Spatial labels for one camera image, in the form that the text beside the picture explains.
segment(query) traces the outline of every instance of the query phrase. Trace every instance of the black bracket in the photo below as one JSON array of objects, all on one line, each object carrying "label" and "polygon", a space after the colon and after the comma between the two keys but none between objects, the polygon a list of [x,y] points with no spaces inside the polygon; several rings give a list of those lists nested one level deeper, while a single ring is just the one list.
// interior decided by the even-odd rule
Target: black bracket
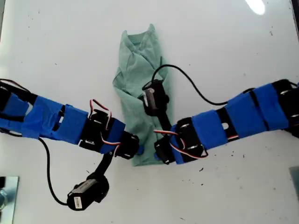
[{"label": "black bracket", "polygon": [[[176,141],[179,147],[182,147],[181,139],[185,142],[185,151],[188,154],[194,155],[196,157],[202,157],[202,154],[205,150],[204,146],[201,144],[200,139],[194,129],[192,119],[191,118],[184,118],[178,121],[176,126]],[[195,160],[194,158],[181,154],[183,157],[184,162],[189,162]]]}]

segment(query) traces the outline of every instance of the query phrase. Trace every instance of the metal plate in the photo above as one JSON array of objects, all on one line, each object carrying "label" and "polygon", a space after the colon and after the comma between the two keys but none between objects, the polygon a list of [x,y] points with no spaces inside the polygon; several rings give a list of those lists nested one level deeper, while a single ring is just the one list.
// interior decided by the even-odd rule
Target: metal plate
[{"label": "metal plate", "polygon": [[14,206],[17,196],[19,177],[7,176],[5,179],[5,187],[3,188],[7,193],[8,203],[2,210],[0,217],[0,224],[12,224],[14,219]]}]

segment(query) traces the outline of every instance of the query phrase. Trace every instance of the black wire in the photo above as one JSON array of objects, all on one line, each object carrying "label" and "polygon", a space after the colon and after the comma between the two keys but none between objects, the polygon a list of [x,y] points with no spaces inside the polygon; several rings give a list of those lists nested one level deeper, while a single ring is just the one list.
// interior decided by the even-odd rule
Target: black wire
[{"label": "black wire", "polygon": [[297,84],[296,84],[296,83],[292,83],[292,82],[290,82],[290,84],[297,87]]},{"label": "black wire", "polygon": [[25,87],[21,86],[20,84],[18,84],[17,82],[15,82],[14,80],[11,80],[11,79],[6,79],[6,78],[0,78],[0,81],[5,81],[5,82],[8,82],[8,83],[12,83],[12,84],[15,84],[16,86],[20,87],[21,89],[27,91],[27,92],[30,92],[28,89],[26,89]]},{"label": "black wire", "polygon": [[222,102],[222,103],[215,103],[215,102],[212,102],[210,100],[208,100],[207,98],[204,97],[204,95],[201,94],[201,92],[198,90],[198,88],[196,87],[196,85],[194,84],[194,82],[192,81],[192,79],[181,69],[179,68],[178,66],[175,66],[175,65],[172,65],[172,64],[164,64],[164,65],[161,65],[159,68],[157,68],[153,74],[153,77],[151,79],[152,83],[155,79],[155,76],[156,74],[158,73],[158,71],[164,67],[171,67],[171,68],[175,68],[177,70],[179,70],[180,72],[183,73],[183,75],[190,81],[190,83],[192,84],[192,86],[194,87],[194,89],[196,90],[196,92],[200,95],[201,98],[203,98],[206,102],[208,102],[209,104],[212,104],[212,105],[215,105],[215,106],[222,106],[222,105],[226,105],[227,102]]},{"label": "black wire", "polygon": [[244,90],[243,91],[243,93],[246,93],[246,92],[249,92],[249,91],[252,91],[252,90],[254,90],[255,88],[249,88],[249,89],[247,89],[247,90]]},{"label": "black wire", "polygon": [[54,193],[54,190],[53,190],[53,188],[52,188],[51,177],[50,177],[50,152],[49,152],[49,148],[48,148],[47,144],[44,142],[44,140],[42,140],[41,138],[38,138],[38,140],[43,144],[43,146],[44,146],[45,149],[46,149],[46,153],[47,153],[47,180],[48,180],[48,185],[49,185],[50,192],[51,192],[53,198],[55,199],[55,201],[56,201],[58,204],[66,206],[67,203],[64,203],[64,202],[60,201],[60,200],[56,197],[56,195],[55,195],[55,193]]},{"label": "black wire", "polygon": [[[0,132],[14,136],[14,137],[23,137],[21,134],[14,134],[11,133],[9,130],[5,129],[5,128],[0,128]],[[50,177],[50,151],[49,148],[47,146],[47,144],[44,142],[44,140],[42,140],[41,138],[38,138],[38,140],[43,144],[43,146],[46,149],[46,153],[47,153],[47,180],[48,180],[48,185],[49,185],[49,189],[50,192],[53,196],[53,198],[55,199],[55,201],[60,204],[60,205],[67,205],[67,203],[61,202],[55,195],[54,190],[52,188],[52,183],[51,183],[51,177]]]}]

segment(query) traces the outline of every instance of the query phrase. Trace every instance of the white surface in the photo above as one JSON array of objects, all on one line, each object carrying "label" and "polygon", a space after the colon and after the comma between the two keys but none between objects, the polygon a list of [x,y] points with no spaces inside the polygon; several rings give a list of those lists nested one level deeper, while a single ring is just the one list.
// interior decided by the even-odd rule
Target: white surface
[{"label": "white surface", "polygon": [[[123,120],[112,87],[121,33],[140,33],[153,23],[165,57],[210,100],[280,78],[297,82],[299,45],[290,3],[263,2],[265,13],[257,15],[245,0],[7,1],[0,75],[84,110],[97,98]],[[173,76],[175,120],[211,108],[181,74]],[[53,187],[65,201],[101,155],[46,142]],[[0,135],[0,145],[0,175],[20,176],[15,224],[299,223],[288,171],[299,166],[299,140],[286,132],[236,141],[181,166],[134,168],[117,158],[107,172],[107,198],[84,212],[51,197],[40,142]]]}]

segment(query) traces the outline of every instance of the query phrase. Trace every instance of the green fabric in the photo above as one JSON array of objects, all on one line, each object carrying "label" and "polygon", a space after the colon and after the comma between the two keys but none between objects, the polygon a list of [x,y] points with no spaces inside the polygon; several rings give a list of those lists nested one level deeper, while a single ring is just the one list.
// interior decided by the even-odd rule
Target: green fabric
[{"label": "green fabric", "polygon": [[[140,145],[144,146],[144,153],[133,158],[133,166],[162,164],[154,158],[154,143],[161,138],[161,135],[154,133],[153,130],[162,129],[160,122],[157,117],[145,113],[143,103],[138,97],[142,95],[142,87],[151,80],[155,69],[164,63],[155,27],[152,24],[142,34],[128,35],[127,31],[123,32],[119,50],[119,68],[113,85],[121,98],[126,131],[136,134],[140,139]],[[168,70],[161,69],[156,78],[164,80],[165,92],[170,96],[171,83]],[[171,101],[168,104],[167,115],[172,121]]]}]

